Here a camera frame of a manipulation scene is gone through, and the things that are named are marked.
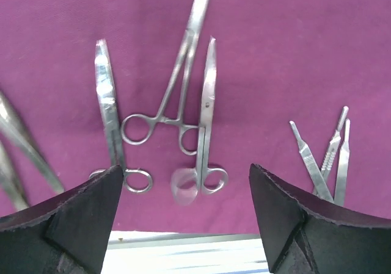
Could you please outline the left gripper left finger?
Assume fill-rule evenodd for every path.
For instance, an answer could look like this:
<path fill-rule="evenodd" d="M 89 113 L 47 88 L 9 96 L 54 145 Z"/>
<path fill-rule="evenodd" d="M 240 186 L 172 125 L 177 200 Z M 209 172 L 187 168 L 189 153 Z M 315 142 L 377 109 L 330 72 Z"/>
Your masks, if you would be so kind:
<path fill-rule="evenodd" d="M 1 273 L 100 273 L 122 191 L 111 167 L 28 209 L 1 217 Z"/>

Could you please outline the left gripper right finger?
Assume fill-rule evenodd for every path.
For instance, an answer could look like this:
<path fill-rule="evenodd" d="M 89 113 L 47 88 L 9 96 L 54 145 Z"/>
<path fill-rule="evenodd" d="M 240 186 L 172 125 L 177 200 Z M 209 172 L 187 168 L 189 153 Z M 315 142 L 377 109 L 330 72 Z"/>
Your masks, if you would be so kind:
<path fill-rule="evenodd" d="M 270 273 L 390 273 L 390 220 L 337 206 L 252 164 Z"/>

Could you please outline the steel scalpel handle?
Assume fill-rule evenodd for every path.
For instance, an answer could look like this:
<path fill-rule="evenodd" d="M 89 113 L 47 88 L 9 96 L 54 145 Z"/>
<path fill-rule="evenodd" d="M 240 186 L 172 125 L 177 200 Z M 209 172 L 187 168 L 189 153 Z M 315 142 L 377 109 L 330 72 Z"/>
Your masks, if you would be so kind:
<path fill-rule="evenodd" d="M 320 168 L 320 172 L 325 182 L 327 182 L 329 173 L 331 172 L 332 165 L 334 163 L 334 159 L 340 145 L 341 135 L 340 132 L 343 128 L 345 120 L 347 118 L 347 114 L 349 111 L 348 106 L 344 106 L 342 109 L 342 113 L 337 123 L 337 127 L 335 128 L 334 134 L 328 144 L 327 151 L 325 153 L 322 166 Z"/>
<path fill-rule="evenodd" d="M 294 121 L 289 121 L 289 124 L 298 143 L 299 154 L 302 157 L 303 163 L 309 173 L 309 176 L 313 182 L 316 192 L 318 193 L 318 196 L 326 201 L 334 203 L 334 199 L 328 189 L 325 180 L 322 177 L 320 169 L 316 164 L 315 158 L 308 144 L 300 136 L 296 123 Z"/>
<path fill-rule="evenodd" d="M 345 133 L 344 141 L 340 147 L 338 158 L 338 169 L 335 183 L 334 203 L 338 206 L 343 206 L 346 196 L 346 183 L 348 177 L 348 165 L 349 165 L 349 133 L 350 133 L 351 121 L 349 118 L 345 121 Z"/>

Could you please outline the steel tweezers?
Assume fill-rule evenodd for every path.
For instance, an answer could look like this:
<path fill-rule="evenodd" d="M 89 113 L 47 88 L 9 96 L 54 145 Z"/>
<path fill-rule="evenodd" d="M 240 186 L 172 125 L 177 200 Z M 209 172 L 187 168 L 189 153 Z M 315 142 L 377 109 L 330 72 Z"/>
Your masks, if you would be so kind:
<path fill-rule="evenodd" d="M 24 191 L 22 183 L 2 143 L 1 143 L 1 186 L 17 211 L 22 211 L 29 207 L 26 198 L 26 193 Z"/>
<path fill-rule="evenodd" d="M 42 156 L 28 128 L 7 97 L 1 92 L 1 132 L 30 159 L 56 193 L 65 188 Z"/>

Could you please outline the steel scissors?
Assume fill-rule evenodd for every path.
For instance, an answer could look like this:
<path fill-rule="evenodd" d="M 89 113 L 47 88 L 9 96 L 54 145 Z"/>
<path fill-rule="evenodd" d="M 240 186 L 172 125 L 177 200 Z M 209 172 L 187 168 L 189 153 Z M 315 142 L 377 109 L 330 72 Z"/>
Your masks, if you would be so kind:
<path fill-rule="evenodd" d="M 211 195 L 228 183 L 228 173 L 221 167 L 209 167 L 211 132 L 216 100 L 216 39 L 208 44 L 198 125 L 198 142 L 194 168 L 179 168 L 171 177 L 171 191 L 175 201 L 183 206 L 191 204 L 199 193 Z M 212 173 L 220 173 L 217 185 L 207 186 L 205 181 Z"/>

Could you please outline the purple surgical cloth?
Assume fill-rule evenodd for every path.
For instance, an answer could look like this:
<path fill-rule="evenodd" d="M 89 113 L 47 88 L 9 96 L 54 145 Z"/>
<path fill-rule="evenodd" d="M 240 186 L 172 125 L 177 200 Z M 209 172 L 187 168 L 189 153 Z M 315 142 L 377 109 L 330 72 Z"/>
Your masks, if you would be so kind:
<path fill-rule="evenodd" d="M 154 115 L 193 0 L 1 0 L 1 90 L 67 189 L 110 165 L 95 91 L 95 43 L 106 39 L 120 117 Z M 199 120 L 205 56 L 216 39 L 210 165 L 228 184 L 180 206 L 172 172 L 193 167 L 178 130 L 158 124 L 127 164 L 152 174 L 122 191 L 113 229 L 256 233 L 249 168 L 312 191 L 289 122 L 317 162 L 343 106 L 351 120 L 345 206 L 390 217 L 390 0 L 210 0 L 189 81 L 185 122 Z"/>

